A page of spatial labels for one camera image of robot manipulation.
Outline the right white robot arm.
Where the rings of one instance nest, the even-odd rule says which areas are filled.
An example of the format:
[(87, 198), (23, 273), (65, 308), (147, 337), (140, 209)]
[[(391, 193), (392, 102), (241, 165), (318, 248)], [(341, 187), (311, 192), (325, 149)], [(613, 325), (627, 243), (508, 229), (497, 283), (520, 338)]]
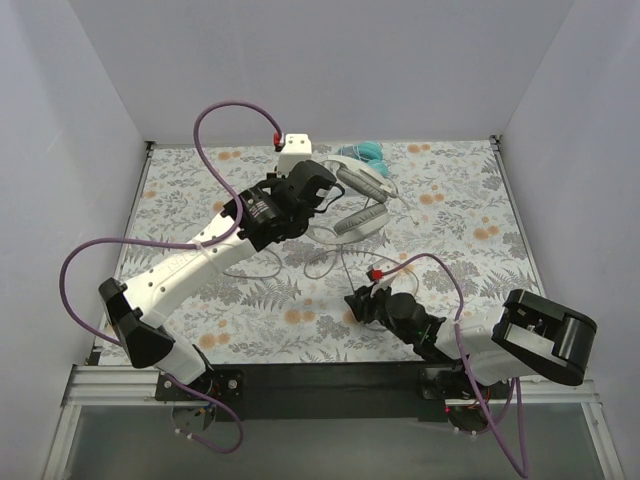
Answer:
[(429, 314), (412, 294), (390, 287), (363, 286), (344, 300), (358, 322), (379, 322), (430, 365), (466, 355), (468, 363), (453, 371), (452, 383), (469, 398), (501, 380), (530, 375), (581, 385), (597, 333), (588, 316), (522, 289), (458, 323)]

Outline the teal white headphones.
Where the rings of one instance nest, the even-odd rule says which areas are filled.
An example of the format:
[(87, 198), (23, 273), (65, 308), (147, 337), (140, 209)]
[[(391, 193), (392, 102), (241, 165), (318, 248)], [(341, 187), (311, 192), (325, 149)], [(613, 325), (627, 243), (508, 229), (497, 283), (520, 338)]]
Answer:
[(389, 176), (382, 148), (375, 142), (366, 141), (355, 145), (342, 146), (337, 150), (336, 154), (359, 160), (377, 171), (384, 178)]

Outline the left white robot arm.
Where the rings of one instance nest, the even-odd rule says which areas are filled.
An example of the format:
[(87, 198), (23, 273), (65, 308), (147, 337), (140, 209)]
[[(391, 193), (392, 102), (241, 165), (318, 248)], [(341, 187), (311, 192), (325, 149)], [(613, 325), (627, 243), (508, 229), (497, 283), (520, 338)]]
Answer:
[(154, 366), (178, 381), (193, 400), (213, 386), (205, 355), (166, 322), (184, 300), (212, 278), (266, 247), (302, 236), (338, 182), (325, 167), (306, 160), (283, 177), (269, 176), (229, 201), (190, 242), (148, 271), (99, 287), (106, 316), (136, 368)]

